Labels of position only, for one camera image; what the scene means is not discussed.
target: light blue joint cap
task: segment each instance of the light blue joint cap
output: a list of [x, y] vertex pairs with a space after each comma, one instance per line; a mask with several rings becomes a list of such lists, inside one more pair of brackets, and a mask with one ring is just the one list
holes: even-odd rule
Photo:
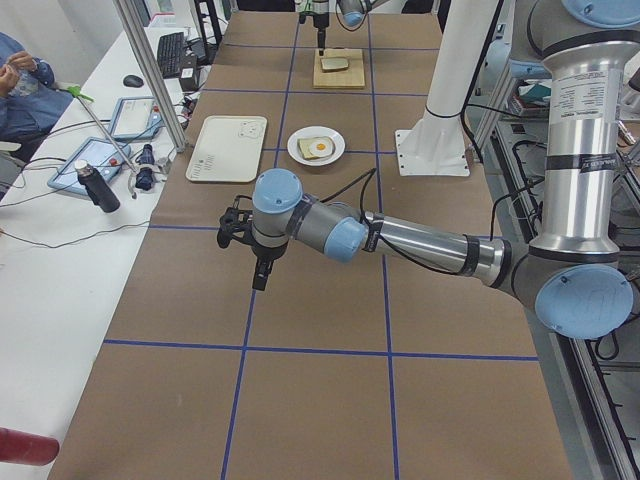
[[548, 328], [587, 340], [624, 323], [633, 308], [633, 291], [618, 270], [579, 265], [547, 281], [536, 297], [536, 315]]
[[344, 18], [344, 23], [347, 25], [347, 27], [355, 27], [357, 25], [360, 25], [360, 22], [362, 22], [364, 15], [360, 12], [347, 12], [342, 17]]
[[351, 261], [358, 251], [367, 229], [355, 218], [347, 217], [333, 228], [324, 244], [324, 254], [342, 263]]
[[509, 60], [509, 70], [513, 78], [551, 78], [551, 73], [536, 62]]
[[267, 170], [256, 180], [253, 206], [264, 213], [279, 214], [294, 208], [302, 198], [302, 183], [284, 168]]
[[562, 0], [577, 20], [592, 27], [624, 28], [640, 22], [638, 0]]

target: green clip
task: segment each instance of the green clip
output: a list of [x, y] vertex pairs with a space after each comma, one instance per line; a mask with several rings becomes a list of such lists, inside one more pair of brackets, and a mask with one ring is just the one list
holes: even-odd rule
[[90, 102], [93, 102], [93, 98], [91, 98], [89, 95], [85, 95], [84, 93], [82, 93], [80, 91], [80, 87], [77, 85], [74, 85], [72, 87], [67, 87], [67, 92], [73, 95], [73, 98], [84, 98], [85, 100], [89, 100]]

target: robotic arm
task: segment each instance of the robotic arm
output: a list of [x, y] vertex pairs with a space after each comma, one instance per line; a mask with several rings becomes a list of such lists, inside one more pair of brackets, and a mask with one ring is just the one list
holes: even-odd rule
[[[373, 8], [387, 3], [389, 0], [337, 0], [337, 6], [342, 12], [342, 19], [346, 26], [359, 25], [367, 13]], [[318, 29], [318, 50], [324, 54], [329, 28], [329, 0], [296, 0], [296, 10], [300, 15], [300, 23], [305, 23], [307, 17], [313, 18], [313, 26]]]
[[640, 49], [640, 3], [519, 0], [516, 9], [516, 65], [542, 59], [553, 79], [540, 234], [529, 245], [487, 241], [325, 204], [274, 169], [258, 178], [252, 211], [236, 201], [220, 219], [220, 246], [238, 240], [258, 257], [254, 288], [264, 289], [293, 238], [342, 262], [362, 249], [479, 278], [572, 338], [597, 338], [626, 320], [633, 292], [607, 228], [617, 100], [624, 65]]

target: blue grid line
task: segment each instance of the blue grid line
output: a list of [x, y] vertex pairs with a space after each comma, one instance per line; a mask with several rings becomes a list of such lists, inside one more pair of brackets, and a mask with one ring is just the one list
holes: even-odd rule
[[341, 350], [328, 348], [302, 347], [265, 347], [247, 345], [217, 345], [208, 343], [158, 342], [148, 340], [122, 340], [107, 338], [107, 345], [123, 345], [130, 347], [184, 348], [196, 350], [231, 350], [266, 353], [300, 353], [305, 355], [342, 355], [347, 357], [398, 357], [425, 358], [434, 360], [474, 360], [493, 362], [538, 362], [538, 357], [528, 355], [474, 355], [461, 353], [425, 353], [425, 352], [389, 352], [382, 350]]
[[[286, 148], [284, 147], [268, 147], [268, 148], [263, 148], [262, 149], [263, 152], [286, 152], [288, 151]], [[375, 154], [380, 154], [380, 155], [395, 155], [396, 152], [386, 152], [386, 151], [381, 151], [381, 152], [375, 152], [373, 150], [345, 150], [344, 153], [361, 153], [361, 154], [366, 154], [366, 155], [375, 155]]]
[[[287, 89], [284, 92], [284, 105], [282, 106], [282, 116], [280, 117], [280, 131], [278, 132], [278, 148], [282, 144], [282, 135], [284, 133], [284, 121], [287, 115], [287, 105], [289, 103], [289, 92], [291, 89], [291, 78], [293, 77], [293, 64], [296, 61], [296, 48], [298, 44], [298, 33], [300, 32], [300, 24], [296, 24], [296, 34], [293, 39], [293, 50], [291, 51], [291, 63], [289, 64], [289, 77], [287, 78]], [[273, 168], [278, 168], [278, 157], [280, 156], [280, 151], [276, 150], [276, 158], [273, 160]]]
[[[375, 142], [376, 152], [380, 150], [380, 140], [378, 138], [378, 116], [376, 111], [376, 96], [375, 96], [375, 73], [373, 68], [373, 48], [371, 41], [371, 21], [367, 16], [367, 35], [369, 37], [369, 67], [371, 76], [371, 107], [373, 110], [373, 138]], [[378, 189], [378, 211], [382, 212], [382, 178], [380, 175], [380, 155], [376, 153], [376, 185]], [[400, 456], [398, 453], [398, 424], [396, 415], [396, 392], [395, 381], [393, 373], [393, 341], [391, 336], [391, 310], [389, 302], [389, 283], [387, 276], [387, 260], [385, 256], [382, 256], [382, 281], [384, 287], [384, 316], [385, 316], [385, 328], [387, 334], [387, 370], [389, 372], [389, 407], [391, 417], [391, 440], [393, 448], [393, 475], [395, 480], [400, 480]]]
[[[266, 48], [266, 49], [274, 49], [274, 50], [285, 50], [285, 49], [299, 49], [299, 50], [315, 50], [318, 47], [305, 47], [305, 46], [298, 46], [297, 45], [297, 28], [296, 28], [296, 42], [294, 43], [293, 47], [290, 46], [285, 46], [285, 45], [246, 45], [246, 44], [242, 44], [242, 43], [228, 43], [225, 42], [226, 46], [229, 47], [239, 47], [239, 48]], [[420, 48], [420, 47], [372, 47], [371, 44], [369, 44], [368, 47], [369, 50], [379, 50], [379, 51], [391, 51], [391, 52], [396, 52], [396, 51], [400, 51], [400, 52], [438, 52], [440, 51], [440, 48]]]
[[206, 230], [209, 232], [220, 230], [220, 227], [213, 226], [195, 226], [195, 225], [164, 225], [164, 224], [152, 224], [149, 228], [157, 230]]
[[165, 347], [165, 348], [184, 348], [184, 349], [201, 349], [201, 350], [234, 350], [240, 351], [240, 345], [210, 345], [207, 343], [181, 343], [181, 342], [150, 342], [143, 340], [118, 340], [107, 338], [104, 340], [106, 345], [126, 345], [129, 347]]
[[229, 467], [229, 456], [231, 454], [231, 442], [233, 441], [233, 430], [236, 424], [236, 414], [238, 412], [238, 402], [240, 400], [240, 387], [242, 386], [242, 375], [244, 373], [244, 362], [247, 357], [247, 346], [249, 344], [249, 334], [251, 332], [251, 322], [253, 320], [253, 307], [256, 301], [256, 291], [251, 291], [251, 301], [249, 302], [249, 312], [247, 313], [247, 326], [244, 331], [244, 340], [242, 342], [242, 354], [240, 355], [240, 366], [238, 368], [238, 377], [236, 379], [236, 389], [233, 394], [233, 406], [231, 407], [231, 418], [229, 420], [229, 430], [227, 431], [227, 443], [224, 449], [224, 459], [222, 461], [222, 471], [220, 472], [220, 480], [226, 480], [227, 468]]
[[[262, 93], [273, 95], [277, 94], [299, 94], [299, 95], [360, 95], [360, 96], [370, 96], [371, 92], [360, 92], [360, 91], [349, 91], [349, 90], [339, 90], [339, 91], [328, 91], [328, 90], [254, 90], [249, 88], [203, 88], [203, 92], [212, 92], [212, 93]], [[378, 97], [412, 97], [412, 98], [427, 98], [426, 93], [403, 93], [403, 92], [387, 92], [387, 93], [376, 93]]]

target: blue shirt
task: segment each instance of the blue shirt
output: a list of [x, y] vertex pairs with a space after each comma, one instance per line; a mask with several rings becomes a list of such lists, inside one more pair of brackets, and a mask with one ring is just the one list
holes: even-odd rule
[[[24, 48], [0, 33], [0, 66]], [[72, 97], [52, 90], [53, 70], [40, 59], [34, 72], [20, 70], [20, 80], [7, 98], [0, 97], [0, 140], [20, 142], [48, 133], [65, 111]]]

